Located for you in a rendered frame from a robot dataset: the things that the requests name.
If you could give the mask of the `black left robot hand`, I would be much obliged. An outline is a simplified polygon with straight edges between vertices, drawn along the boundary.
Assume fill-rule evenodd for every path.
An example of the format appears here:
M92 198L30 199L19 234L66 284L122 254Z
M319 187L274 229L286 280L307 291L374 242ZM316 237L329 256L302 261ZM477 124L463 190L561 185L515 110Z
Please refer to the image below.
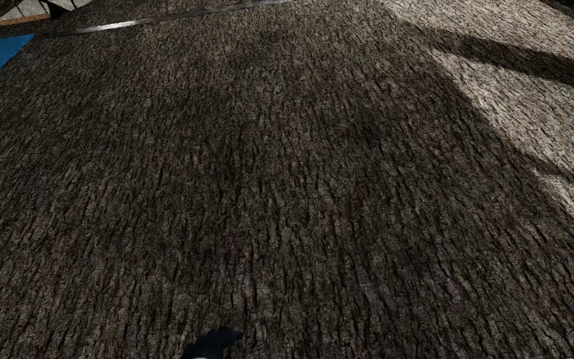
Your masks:
M181 359L223 359L224 350L243 338L242 331L222 325L186 345Z

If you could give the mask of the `grey metal floor strip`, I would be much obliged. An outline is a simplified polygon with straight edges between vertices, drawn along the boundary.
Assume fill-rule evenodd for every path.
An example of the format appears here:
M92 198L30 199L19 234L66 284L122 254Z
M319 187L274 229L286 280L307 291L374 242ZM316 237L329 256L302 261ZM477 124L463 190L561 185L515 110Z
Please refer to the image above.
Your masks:
M258 8L262 6L275 6L278 4L292 3L298 0L258 0L252 3L239 3L231 5L223 5L215 8L209 8L204 10L191 10L182 13L174 13L169 15L156 15L153 17L148 17L139 20L130 20L123 22L115 22L111 24L105 24L100 26L86 27L86 28L76 28L70 30L62 31L52 31L49 33L36 34L34 40L44 40L49 38L59 38L59 37L70 37L77 35L86 35L89 33L96 33L100 31L109 31L114 29L131 28L136 26L158 24L164 22L171 22L181 19L189 19L194 17L204 17L207 15L217 14L217 13L228 13L228 12L238 12L242 10L250 10L253 8Z

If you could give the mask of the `dark furniture leg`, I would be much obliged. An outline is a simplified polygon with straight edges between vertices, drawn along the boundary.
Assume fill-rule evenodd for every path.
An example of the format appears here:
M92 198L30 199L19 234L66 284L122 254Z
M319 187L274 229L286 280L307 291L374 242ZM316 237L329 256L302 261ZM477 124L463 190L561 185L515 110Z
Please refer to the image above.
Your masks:
M70 12L70 10L57 3L54 3L52 0L38 0L38 1L40 4L42 4L42 6L47 7L47 12L49 13L51 20L59 19L63 15Z

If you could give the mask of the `orange wooden strip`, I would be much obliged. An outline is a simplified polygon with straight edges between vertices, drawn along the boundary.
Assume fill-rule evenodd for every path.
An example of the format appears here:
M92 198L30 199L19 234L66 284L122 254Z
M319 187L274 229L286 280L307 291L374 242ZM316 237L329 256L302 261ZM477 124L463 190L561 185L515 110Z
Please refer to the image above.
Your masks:
M23 24L23 23L27 23L27 22L35 22L38 20L45 20L45 19L50 19L49 13L43 13L43 14L32 15L32 16L27 16L27 17L20 17L20 18L15 18L15 19L0 20L0 27L11 26L11 25L16 25L16 24Z

